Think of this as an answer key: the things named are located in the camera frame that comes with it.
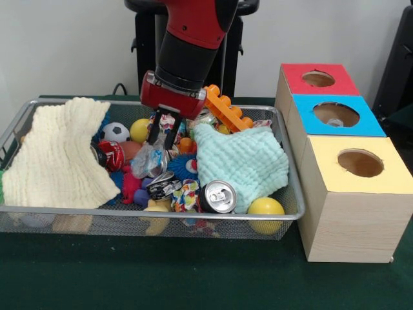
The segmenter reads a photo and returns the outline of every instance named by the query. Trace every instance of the wire mesh basket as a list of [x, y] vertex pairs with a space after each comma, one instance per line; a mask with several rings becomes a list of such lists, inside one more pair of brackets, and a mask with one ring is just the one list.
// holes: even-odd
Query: wire mesh basket
[[[31, 128], [36, 108], [62, 105], [65, 102], [65, 99], [37, 99], [22, 107], [0, 138], [0, 169], [7, 170], [11, 166], [21, 146], [21, 137]], [[123, 204], [120, 199], [113, 205], [106, 204], [92, 210], [0, 205], [0, 232], [281, 239], [292, 221], [302, 217], [305, 211], [285, 124], [282, 115], [273, 107], [239, 107], [244, 116], [254, 121], [272, 120], [274, 136], [289, 158], [288, 185], [271, 195], [282, 204], [285, 215], [145, 212], [138, 211], [136, 205]], [[151, 109], [135, 101], [111, 101], [109, 112], [111, 121], [120, 122], [129, 128], [135, 120], [148, 118]], [[157, 234], [156, 228], [159, 227], [166, 228]]]

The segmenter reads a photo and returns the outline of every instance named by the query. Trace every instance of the soccer ball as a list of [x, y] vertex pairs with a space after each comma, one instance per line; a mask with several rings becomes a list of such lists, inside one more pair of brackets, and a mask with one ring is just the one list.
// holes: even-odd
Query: soccer ball
[[120, 123], [109, 123], [103, 127], [99, 139], [118, 143], [130, 141], [129, 130]]

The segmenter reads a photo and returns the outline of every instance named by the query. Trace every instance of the red box top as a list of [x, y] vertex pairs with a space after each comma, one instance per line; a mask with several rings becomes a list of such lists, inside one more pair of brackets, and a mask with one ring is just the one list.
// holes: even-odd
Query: red box top
[[283, 63], [281, 68], [294, 95], [360, 96], [343, 65]]

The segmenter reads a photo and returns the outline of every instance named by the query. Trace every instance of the wooden box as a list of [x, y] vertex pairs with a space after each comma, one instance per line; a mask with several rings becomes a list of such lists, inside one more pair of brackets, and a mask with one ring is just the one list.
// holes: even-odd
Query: wooden box
[[299, 170], [307, 134], [386, 137], [361, 96], [292, 97], [287, 131]]
[[390, 261], [413, 213], [413, 178], [389, 138], [308, 136], [301, 182], [309, 262]]
[[359, 96], [343, 65], [283, 63], [279, 71], [276, 108], [288, 124], [292, 95]]

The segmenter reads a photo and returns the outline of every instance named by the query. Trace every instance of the orange toy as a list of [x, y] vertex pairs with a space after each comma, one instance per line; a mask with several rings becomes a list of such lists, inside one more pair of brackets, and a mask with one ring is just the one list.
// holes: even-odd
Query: orange toy
[[243, 118], [243, 111], [239, 107], [231, 106], [231, 99], [227, 96], [218, 97], [220, 94], [218, 86], [210, 85], [204, 87], [206, 90], [205, 106], [219, 119], [231, 132], [238, 132], [252, 128], [252, 119]]
[[191, 138], [182, 138], [177, 147], [181, 154], [196, 153], [196, 142]]

